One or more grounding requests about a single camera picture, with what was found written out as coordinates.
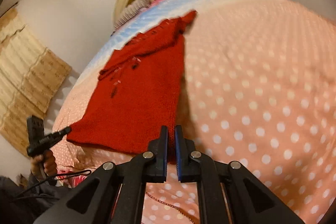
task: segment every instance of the white polka dot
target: white polka dot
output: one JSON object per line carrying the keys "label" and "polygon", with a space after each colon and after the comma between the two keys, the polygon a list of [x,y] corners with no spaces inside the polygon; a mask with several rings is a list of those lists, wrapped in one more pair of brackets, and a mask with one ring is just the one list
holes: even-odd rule
{"label": "white polka dot", "polygon": [[171,176],[173,179],[177,179],[177,175],[174,174],[174,173],[170,173],[170,176]]}
{"label": "white polka dot", "polygon": [[248,126],[251,122],[250,117],[249,116],[242,117],[241,122],[243,123],[243,125]]}
{"label": "white polka dot", "polygon": [[311,208],[310,213],[315,214],[319,210],[319,205],[315,205]]}
{"label": "white polka dot", "polygon": [[329,195],[329,193],[330,193],[330,190],[329,189],[327,189],[327,190],[325,190],[324,192],[323,192],[323,198],[326,198],[328,195]]}
{"label": "white polka dot", "polygon": [[323,128],[326,128],[327,127],[327,119],[323,118],[322,121],[321,121],[321,125]]}
{"label": "white polka dot", "polygon": [[218,98],[216,99],[216,103],[217,103],[217,105],[222,105],[222,104],[224,103],[224,99],[223,99],[223,97],[218,97]]}
{"label": "white polka dot", "polygon": [[246,71],[246,73],[249,77],[254,77],[254,71],[253,70],[249,69],[249,70]]}
{"label": "white polka dot", "polygon": [[304,203],[308,204],[309,202],[311,202],[313,200],[313,196],[312,195],[308,195],[305,197],[304,199]]}
{"label": "white polka dot", "polygon": [[242,132],[240,132],[240,131],[236,131],[236,132],[234,133],[234,138],[235,138],[236,141],[241,141],[241,140],[243,139],[243,134],[242,134]]}
{"label": "white polka dot", "polygon": [[261,175],[261,173],[260,173],[259,170],[254,170],[254,171],[252,172],[252,174],[255,175],[255,177],[256,177],[257,179],[260,178],[260,175]]}
{"label": "white polka dot", "polygon": [[229,113],[230,113],[230,115],[236,115],[236,113],[237,113],[237,108],[235,107],[235,106],[231,106],[230,108],[229,108]]}
{"label": "white polka dot", "polygon": [[265,186],[266,187],[271,187],[272,186],[272,182],[270,182],[270,181],[265,181]]}
{"label": "white polka dot", "polygon": [[222,142],[222,138],[221,138],[221,136],[219,136],[219,135],[214,135],[214,136],[212,137],[212,140],[213,140],[214,143],[217,143],[217,144],[219,144],[219,143]]}
{"label": "white polka dot", "polygon": [[314,178],[315,178],[315,173],[313,173],[313,172],[309,173],[308,179],[313,180]]}
{"label": "white polka dot", "polygon": [[273,88],[274,88],[275,91],[280,91],[281,90],[281,85],[276,83],[276,84],[273,85]]}
{"label": "white polka dot", "polygon": [[235,149],[232,146],[229,146],[229,147],[226,148],[225,152],[229,156],[232,156],[234,154],[234,152],[235,152]]}
{"label": "white polka dot", "polygon": [[298,118],[296,119],[296,123],[298,126],[303,126],[303,124],[305,123],[305,118],[303,116],[298,116]]}
{"label": "white polka dot", "polygon": [[203,132],[209,132],[209,126],[207,125],[207,124],[203,124],[202,126],[201,126],[201,130],[203,131]]}
{"label": "white polka dot", "polygon": [[236,79],[237,78],[237,74],[235,71],[229,71],[229,76],[231,79]]}
{"label": "white polka dot", "polygon": [[317,166],[321,166],[322,165],[322,163],[323,163],[323,158],[319,158],[318,160],[317,160]]}
{"label": "white polka dot", "polygon": [[297,143],[298,140],[299,140],[299,134],[297,134],[296,132],[294,132],[291,135],[291,141],[292,141],[292,143]]}
{"label": "white polka dot", "polygon": [[223,129],[228,129],[228,128],[230,127],[228,121],[221,121],[220,126],[221,126],[221,128],[223,128]]}
{"label": "white polka dot", "polygon": [[277,124],[277,130],[279,131],[279,132],[284,132],[285,131],[285,124],[283,123],[283,122],[279,122],[278,124]]}
{"label": "white polka dot", "polygon": [[242,164],[242,165],[244,165],[245,167],[247,167],[248,166],[248,161],[247,161],[247,159],[240,159],[239,160],[239,162]]}
{"label": "white polka dot", "polygon": [[303,146],[303,150],[304,152],[308,153],[311,149],[311,145],[310,143],[305,143],[304,146]]}
{"label": "white polka dot", "polygon": [[257,151],[257,145],[255,143],[250,143],[249,144],[249,151],[251,153],[254,153],[255,151]]}
{"label": "white polka dot", "polygon": [[255,130],[255,133],[259,136],[259,137],[264,137],[265,136],[265,130],[262,127],[258,127]]}
{"label": "white polka dot", "polygon": [[279,141],[275,138],[271,139],[271,147],[272,148],[278,148],[279,147]]}
{"label": "white polka dot", "polygon": [[310,133],[312,133],[313,135],[316,135],[318,131],[319,131],[318,126],[316,125],[311,126]]}
{"label": "white polka dot", "polygon": [[277,167],[275,167],[275,169],[274,169],[274,174],[275,174],[276,176],[278,176],[278,175],[281,175],[281,173],[282,173],[282,167],[281,167],[281,166],[277,166]]}
{"label": "white polka dot", "polygon": [[265,121],[268,122],[269,120],[271,120],[271,114],[269,112],[264,112],[263,118]]}
{"label": "white polka dot", "polygon": [[212,90],[206,90],[205,94],[209,97],[213,95]]}
{"label": "white polka dot", "polygon": [[224,91],[230,91],[231,90],[230,84],[223,84],[223,90]]}
{"label": "white polka dot", "polygon": [[325,135],[321,136],[320,143],[324,143],[326,141],[327,137]]}
{"label": "white polka dot", "polygon": [[329,173],[329,172],[331,171],[331,168],[332,168],[332,167],[333,167],[332,164],[328,164],[328,165],[325,167],[324,172]]}
{"label": "white polka dot", "polygon": [[292,181],[291,181],[291,183],[292,183],[292,184],[296,184],[296,183],[298,183],[298,181],[299,181],[298,178],[293,178]]}
{"label": "white polka dot", "polygon": [[309,106],[309,101],[307,99],[302,99],[301,100],[301,107],[304,109],[307,109]]}
{"label": "white polka dot", "polygon": [[257,110],[258,104],[256,102],[252,101],[252,102],[249,103],[249,107],[250,107],[251,110]]}
{"label": "white polka dot", "polygon": [[261,75],[261,76],[259,77],[259,79],[260,79],[260,83],[262,83],[262,84],[267,83],[267,77],[266,77],[265,75]]}
{"label": "white polka dot", "polygon": [[209,113],[209,117],[210,117],[210,119],[212,119],[212,120],[214,120],[214,119],[216,119],[216,117],[217,117],[217,112],[216,111],[211,111],[210,113]]}
{"label": "white polka dot", "polygon": [[240,101],[244,98],[244,94],[242,92],[236,92],[236,98]]}
{"label": "white polka dot", "polygon": [[271,157],[267,154],[263,155],[261,158],[261,162],[264,164],[269,164],[271,162]]}
{"label": "white polka dot", "polygon": [[198,103],[198,107],[201,108],[201,109],[205,108],[205,106],[206,106],[205,103],[202,102],[202,101]]}
{"label": "white polka dot", "polygon": [[256,88],[254,91],[257,96],[262,96],[263,94],[263,89],[261,88]]}
{"label": "white polka dot", "polygon": [[323,110],[324,110],[324,112],[328,112],[329,109],[330,109],[330,105],[329,105],[329,103],[328,103],[328,102],[325,102],[325,103],[324,103],[324,106],[323,106]]}
{"label": "white polka dot", "polygon": [[316,224],[318,224],[323,217],[324,217],[324,214],[320,215],[316,220]]}
{"label": "white polka dot", "polygon": [[300,189],[299,189],[299,194],[302,195],[306,190],[306,186],[301,186]]}
{"label": "white polka dot", "polygon": [[285,152],[283,152],[283,157],[285,158],[285,160],[289,160],[292,157],[292,154],[292,150],[287,149],[285,150]]}
{"label": "white polka dot", "polygon": [[294,91],[289,91],[289,92],[287,92],[287,99],[289,99],[289,100],[293,100],[295,98],[295,93],[294,93]]}
{"label": "white polka dot", "polygon": [[292,207],[294,205],[294,199],[291,199],[290,201],[288,201],[287,206],[288,207]]}
{"label": "white polka dot", "polygon": [[205,153],[206,153],[209,157],[212,156],[212,150],[211,150],[210,148],[207,148],[207,149],[205,150]]}
{"label": "white polka dot", "polygon": [[288,189],[283,189],[283,190],[281,191],[281,195],[282,195],[282,196],[286,196],[286,195],[288,195]]}
{"label": "white polka dot", "polygon": [[283,109],[282,109],[282,113],[288,117],[290,114],[291,114],[291,109],[288,107],[288,106],[285,106]]}
{"label": "white polka dot", "polygon": [[315,184],[315,187],[316,187],[316,188],[320,188],[320,187],[322,187],[322,184],[323,184],[322,180],[319,180],[319,181]]}

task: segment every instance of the pink polka dot blanket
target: pink polka dot blanket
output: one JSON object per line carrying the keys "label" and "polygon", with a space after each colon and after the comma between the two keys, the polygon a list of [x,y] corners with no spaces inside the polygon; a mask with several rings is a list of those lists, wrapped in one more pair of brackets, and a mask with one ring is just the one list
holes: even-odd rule
{"label": "pink polka dot blanket", "polygon": [[[187,97],[179,102],[180,114],[188,114],[181,118],[186,137],[214,160],[240,161],[305,223],[318,223],[336,196],[336,26],[298,3],[164,0],[111,37],[68,95],[54,130],[81,119],[114,49],[191,9],[198,17],[185,35]],[[53,151],[59,170],[131,158],[66,139]],[[196,185],[179,183],[174,165],[166,183],[146,191],[143,223],[199,223]]]}

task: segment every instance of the dark clothing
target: dark clothing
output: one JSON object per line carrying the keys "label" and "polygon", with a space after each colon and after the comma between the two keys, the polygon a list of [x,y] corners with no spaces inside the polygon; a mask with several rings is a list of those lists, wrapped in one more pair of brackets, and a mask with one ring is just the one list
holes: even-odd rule
{"label": "dark clothing", "polygon": [[[31,174],[28,187],[38,180]],[[53,206],[57,200],[46,197],[62,198],[70,188],[52,186],[43,183],[23,196],[39,196],[44,198],[27,198],[14,201],[14,197],[23,190],[9,178],[0,176],[0,223],[5,224],[32,224],[36,218]]]}

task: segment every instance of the black cable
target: black cable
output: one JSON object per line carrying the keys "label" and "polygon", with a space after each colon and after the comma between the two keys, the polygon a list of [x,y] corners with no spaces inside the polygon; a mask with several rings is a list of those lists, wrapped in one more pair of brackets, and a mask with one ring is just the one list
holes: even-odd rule
{"label": "black cable", "polygon": [[28,198],[48,198],[48,199],[55,199],[55,200],[59,200],[59,198],[55,198],[54,196],[47,196],[47,195],[43,195],[43,196],[39,196],[39,195],[29,195],[29,196],[22,196],[20,198],[15,198],[14,200],[12,200],[12,202],[15,202],[17,200],[21,200],[21,199],[28,199]]}
{"label": "black cable", "polygon": [[23,195],[23,194],[29,192],[31,189],[33,189],[33,188],[35,188],[35,187],[41,185],[42,183],[45,183],[46,181],[52,180],[52,179],[55,178],[55,177],[60,177],[60,176],[73,176],[73,177],[75,177],[75,176],[81,175],[81,174],[86,173],[86,172],[89,172],[89,173],[87,174],[87,176],[88,176],[88,175],[91,175],[91,173],[92,173],[91,170],[86,169],[86,170],[79,171],[79,172],[74,172],[74,173],[65,173],[65,174],[55,174],[55,175],[51,175],[51,176],[47,177],[46,179],[41,180],[41,181],[38,182],[38,183],[35,183],[33,186],[29,187],[28,189],[22,191],[20,194],[18,194],[18,195],[15,197],[15,199],[16,199],[16,198],[19,198],[21,195]]}

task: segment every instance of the bed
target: bed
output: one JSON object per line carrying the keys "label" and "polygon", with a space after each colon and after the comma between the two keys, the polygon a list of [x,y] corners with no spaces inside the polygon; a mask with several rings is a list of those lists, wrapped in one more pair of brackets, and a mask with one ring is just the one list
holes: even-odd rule
{"label": "bed", "polygon": [[[185,34],[177,123],[198,150],[217,161],[240,161],[305,223],[318,223],[336,196],[336,26],[298,3],[164,0],[111,36],[66,98],[53,130],[82,118],[114,49],[192,9],[198,16]],[[65,138],[53,152],[59,171],[132,157]],[[142,217],[145,224],[167,220],[199,222],[196,185],[180,184],[171,164],[166,183],[147,184]]]}

